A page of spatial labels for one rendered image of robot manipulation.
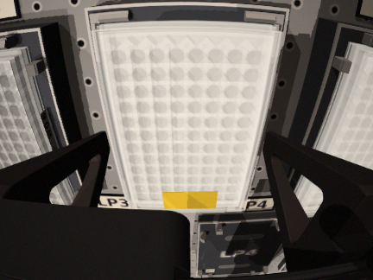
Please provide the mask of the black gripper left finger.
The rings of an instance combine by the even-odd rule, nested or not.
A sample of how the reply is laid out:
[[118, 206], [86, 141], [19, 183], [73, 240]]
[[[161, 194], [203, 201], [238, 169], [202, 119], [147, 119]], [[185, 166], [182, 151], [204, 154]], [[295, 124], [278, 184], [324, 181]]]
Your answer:
[[85, 179], [71, 206], [98, 207], [110, 145], [105, 131], [100, 131], [65, 147], [0, 169], [0, 196], [52, 204], [52, 188], [91, 161]]

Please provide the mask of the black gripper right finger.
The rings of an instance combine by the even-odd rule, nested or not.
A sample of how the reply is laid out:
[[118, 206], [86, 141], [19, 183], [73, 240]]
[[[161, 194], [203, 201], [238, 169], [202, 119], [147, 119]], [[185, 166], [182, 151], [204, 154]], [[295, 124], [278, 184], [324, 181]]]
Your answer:
[[[262, 147], [287, 271], [310, 269], [337, 239], [373, 232], [373, 170], [309, 148], [273, 131]], [[321, 189], [311, 219], [281, 160]]]

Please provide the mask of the grey metal base plate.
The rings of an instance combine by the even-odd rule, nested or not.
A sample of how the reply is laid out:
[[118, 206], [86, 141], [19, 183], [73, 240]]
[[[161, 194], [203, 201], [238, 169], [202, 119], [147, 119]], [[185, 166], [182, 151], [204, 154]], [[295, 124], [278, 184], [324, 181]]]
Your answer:
[[[306, 76], [319, 17], [373, 29], [372, 20], [355, 16], [358, 0], [18, 0], [21, 18], [0, 22], [0, 29], [58, 22], [67, 77], [82, 139], [102, 130], [106, 132], [111, 150], [101, 194], [123, 194], [123, 189], [98, 93], [84, 8], [118, 3], [172, 1], [249, 3], [290, 9], [275, 95], [262, 147], [268, 131], [288, 137]], [[271, 195], [269, 179], [261, 148], [248, 197], [268, 195]], [[240, 213], [182, 213], [190, 222], [191, 277], [198, 277], [196, 262], [200, 215], [274, 212], [275, 208], [270, 211]]]

